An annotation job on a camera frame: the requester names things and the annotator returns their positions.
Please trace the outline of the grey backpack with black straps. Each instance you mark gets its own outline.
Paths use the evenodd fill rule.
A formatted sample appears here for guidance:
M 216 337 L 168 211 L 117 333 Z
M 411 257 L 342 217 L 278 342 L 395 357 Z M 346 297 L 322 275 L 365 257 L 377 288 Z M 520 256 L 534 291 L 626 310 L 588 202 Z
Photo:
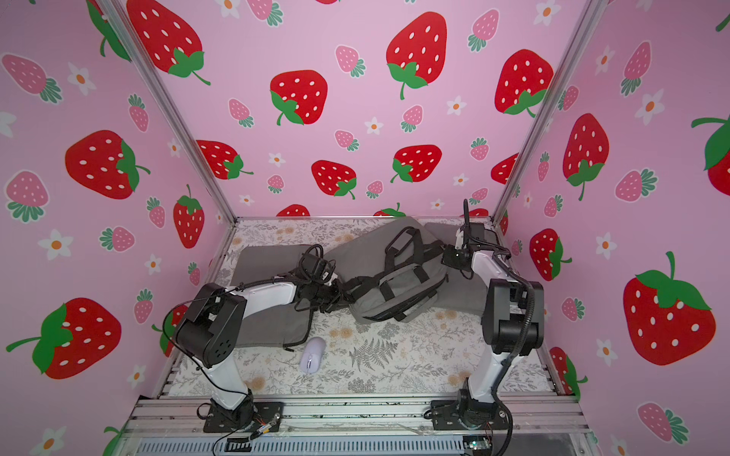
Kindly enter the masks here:
M 408 322 L 435 305 L 448 281 L 445 249 L 414 218 L 396 218 L 336 247 L 329 258 L 358 323 Z

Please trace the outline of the grey laptop sleeve bag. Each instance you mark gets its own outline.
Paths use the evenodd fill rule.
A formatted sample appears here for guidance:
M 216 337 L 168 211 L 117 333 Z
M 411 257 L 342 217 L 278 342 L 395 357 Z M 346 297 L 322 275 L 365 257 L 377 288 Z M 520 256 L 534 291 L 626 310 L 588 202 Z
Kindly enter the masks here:
M 446 245 L 457 245 L 457 232 L 461 231 L 461 226 L 427 222 L 425 228 Z M 454 268 L 448 268 L 447 273 L 448 280 L 438 288 L 433 306 L 481 317 L 488 294 L 483 279 L 478 275 L 469 279 L 469 275 L 464 277 L 461 271 Z

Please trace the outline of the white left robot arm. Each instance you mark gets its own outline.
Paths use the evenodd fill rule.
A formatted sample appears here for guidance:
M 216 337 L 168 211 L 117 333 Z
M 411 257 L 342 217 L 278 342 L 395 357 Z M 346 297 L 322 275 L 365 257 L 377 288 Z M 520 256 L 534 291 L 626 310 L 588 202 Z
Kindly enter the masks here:
M 237 427 L 244 427 L 254 421 L 256 414 L 253 393 L 230 358 L 243 321 L 302 298 L 329 308 L 336 306 L 340 297 L 341 282 L 335 275 L 327 279 L 289 275 L 229 287 L 209 283 L 190 301 L 169 340 L 196 364 L 213 386 L 210 411 Z

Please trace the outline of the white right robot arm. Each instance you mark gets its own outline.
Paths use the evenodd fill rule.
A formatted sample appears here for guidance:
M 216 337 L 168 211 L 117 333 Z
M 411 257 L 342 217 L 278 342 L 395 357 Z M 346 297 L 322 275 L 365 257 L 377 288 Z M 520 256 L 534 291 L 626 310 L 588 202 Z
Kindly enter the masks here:
M 449 246 L 443 262 L 461 272 L 470 271 L 487 286 L 481 326 L 488 345 L 475 372 L 466 381 L 452 406 L 444 411 L 467 429 L 492 421 L 501 412 L 498 390 L 514 364 L 542 346 L 543 289 L 537 282 L 520 277 L 508 264 L 504 249 Z

